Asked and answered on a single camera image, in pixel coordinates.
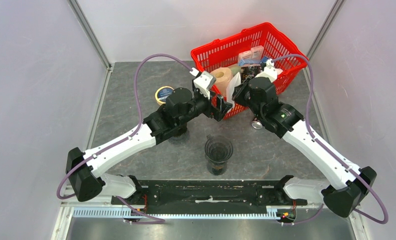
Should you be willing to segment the white paper sheet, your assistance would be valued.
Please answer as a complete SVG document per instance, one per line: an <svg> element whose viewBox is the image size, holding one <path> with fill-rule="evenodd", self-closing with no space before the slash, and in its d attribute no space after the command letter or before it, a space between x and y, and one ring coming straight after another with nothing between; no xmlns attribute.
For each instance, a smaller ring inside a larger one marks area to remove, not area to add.
<svg viewBox="0 0 396 240"><path fill-rule="evenodd" d="M241 76L240 73L236 73L232 79L229 81L227 87L226 87L226 100L228 103L232 104L232 107L235 106L235 102L233 100L233 94L235 87L239 86L241 84Z"/></svg>

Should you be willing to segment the clear glass dripper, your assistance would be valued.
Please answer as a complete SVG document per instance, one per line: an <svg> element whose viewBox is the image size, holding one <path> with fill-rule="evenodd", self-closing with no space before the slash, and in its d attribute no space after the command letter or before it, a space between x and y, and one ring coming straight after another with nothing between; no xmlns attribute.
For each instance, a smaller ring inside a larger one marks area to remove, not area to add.
<svg viewBox="0 0 396 240"><path fill-rule="evenodd" d="M224 165L233 155L233 144L221 135L207 135L205 157L214 166Z"/></svg>

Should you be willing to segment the dark green glass dripper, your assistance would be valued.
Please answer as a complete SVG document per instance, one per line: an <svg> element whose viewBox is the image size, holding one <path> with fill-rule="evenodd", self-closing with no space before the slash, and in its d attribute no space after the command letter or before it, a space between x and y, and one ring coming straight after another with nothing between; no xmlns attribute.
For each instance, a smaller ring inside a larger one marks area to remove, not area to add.
<svg viewBox="0 0 396 240"><path fill-rule="evenodd" d="M183 128L181 127L171 134L170 139L184 136L187 133L187 131L188 131L187 127L183 127Z"/></svg>

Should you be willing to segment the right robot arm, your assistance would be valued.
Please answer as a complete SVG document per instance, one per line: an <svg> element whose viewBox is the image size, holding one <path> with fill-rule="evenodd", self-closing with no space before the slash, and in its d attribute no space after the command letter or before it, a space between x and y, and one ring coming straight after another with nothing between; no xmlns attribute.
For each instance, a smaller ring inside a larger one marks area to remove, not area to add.
<svg viewBox="0 0 396 240"><path fill-rule="evenodd" d="M234 88L232 99L248 107L262 126L299 150L326 180L305 180L288 175L274 191L282 205L292 200L322 203L333 213L348 217L368 195L365 180L373 185L377 173L360 167L329 145L293 106L278 100L274 84L266 77L247 80Z"/></svg>

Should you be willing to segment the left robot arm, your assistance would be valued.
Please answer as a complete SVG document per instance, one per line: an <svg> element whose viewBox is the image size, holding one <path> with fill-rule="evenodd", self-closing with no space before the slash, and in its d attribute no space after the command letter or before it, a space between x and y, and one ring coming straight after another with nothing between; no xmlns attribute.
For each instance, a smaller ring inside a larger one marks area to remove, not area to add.
<svg viewBox="0 0 396 240"><path fill-rule="evenodd" d="M94 149L68 152L66 177L79 202L89 201L101 193L125 198L130 204L142 200L143 191L132 176L106 174L120 161L183 134L192 119L204 114L221 121L233 107L220 94L204 96L196 89L176 88L157 111L146 117L136 128Z"/></svg>

